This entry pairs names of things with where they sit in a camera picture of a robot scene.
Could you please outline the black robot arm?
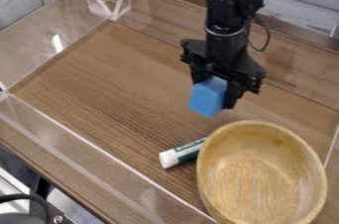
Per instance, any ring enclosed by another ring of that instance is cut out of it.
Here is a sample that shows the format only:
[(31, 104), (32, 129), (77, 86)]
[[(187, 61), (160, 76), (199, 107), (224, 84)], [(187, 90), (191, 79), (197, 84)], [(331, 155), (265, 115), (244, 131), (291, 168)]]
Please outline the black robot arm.
[(257, 94), (265, 70), (248, 49), (251, 23), (259, 22), (263, 0), (205, 0), (205, 38), (180, 42), (180, 60), (189, 65), (191, 78), (200, 84), (217, 78), (225, 82), (221, 107), (232, 109), (247, 92)]

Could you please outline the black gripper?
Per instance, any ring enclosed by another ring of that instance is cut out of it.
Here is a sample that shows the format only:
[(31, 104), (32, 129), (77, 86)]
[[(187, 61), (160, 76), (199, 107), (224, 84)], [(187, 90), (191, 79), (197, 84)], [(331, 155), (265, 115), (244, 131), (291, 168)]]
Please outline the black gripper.
[(207, 42), (201, 40), (181, 41), (183, 54), (180, 60), (189, 65), (193, 83), (200, 83), (212, 76), (228, 81), (224, 95), (224, 109), (233, 109), (237, 100), (243, 97), (244, 89), (259, 94), (265, 78), (265, 70), (249, 56), (240, 52), (229, 65), (212, 61), (207, 56)]

